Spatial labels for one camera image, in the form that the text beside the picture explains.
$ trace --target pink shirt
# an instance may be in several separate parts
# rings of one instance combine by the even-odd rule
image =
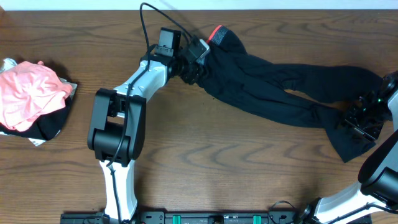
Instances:
[[[0,73],[0,123],[26,131],[40,115],[64,108],[71,92],[43,62],[22,62]]]

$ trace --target black fabric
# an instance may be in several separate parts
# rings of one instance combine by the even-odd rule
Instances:
[[[279,123],[325,128],[344,162],[375,144],[358,138],[352,129],[337,129],[342,112],[287,93],[297,90],[322,103],[357,100],[377,91],[382,78],[363,68],[273,64],[248,55],[238,37],[225,27],[210,41],[206,74],[197,82],[215,98]]]
[[[0,124],[0,131],[6,134],[12,134],[24,138],[34,138],[46,141],[51,140],[57,135],[57,133],[62,129],[63,125],[65,124],[71,103],[72,99],[68,97],[65,100],[64,108],[49,114],[39,116],[39,118],[37,118],[33,125],[26,131],[19,132],[15,130],[10,130],[4,127],[2,124]]]

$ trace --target wood grain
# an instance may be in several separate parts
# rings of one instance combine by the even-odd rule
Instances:
[[[201,37],[223,24],[250,54],[275,63],[357,65],[380,76],[397,68],[396,11],[168,13]],[[155,12],[145,18],[152,43],[162,26],[174,27]],[[54,140],[34,147],[0,136],[0,223],[57,223],[65,211],[105,206],[102,170],[86,146],[93,97],[127,80],[145,51],[136,11],[2,16],[0,58],[60,62],[79,87]],[[391,133],[387,123],[378,142]],[[278,200],[303,207],[352,184],[373,150],[344,164],[324,130],[259,118],[174,78],[148,104],[136,195],[141,205],[170,211],[267,210]],[[373,220],[398,222],[384,213]]]

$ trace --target folded clothes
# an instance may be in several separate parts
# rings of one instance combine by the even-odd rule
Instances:
[[[60,132],[61,128],[65,124],[71,104],[72,99],[68,97],[65,100],[64,108],[39,116],[39,118],[37,118],[37,120],[32,123],[32,126],[26,131],[10,130],[0,124],[0,132],[23,138],[49,141]]]
[[[223,26],[208,43],[210,53],[202,61],[206,74],[197,84],[210,95],[279,123],[324,128],[344,162],[375,145],[357,137],[352,128],[337,129],[341,111],[285,91],[301,91],[322,103],[354,101],[378,91],[382,78],[373,72],[352,66],[273,64],[249,55],[239,38]]]
[[[72,90],[43,62],[22,62],[0,73],[0,123],[27,131],[40,115],[64,108]]]

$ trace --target green connector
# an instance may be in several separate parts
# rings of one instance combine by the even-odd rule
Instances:
[[[181,224],[181,216],[174,215],[173,216],[173,224]]]
[[[261,224],[261,216],[253,215],[253,224]]]

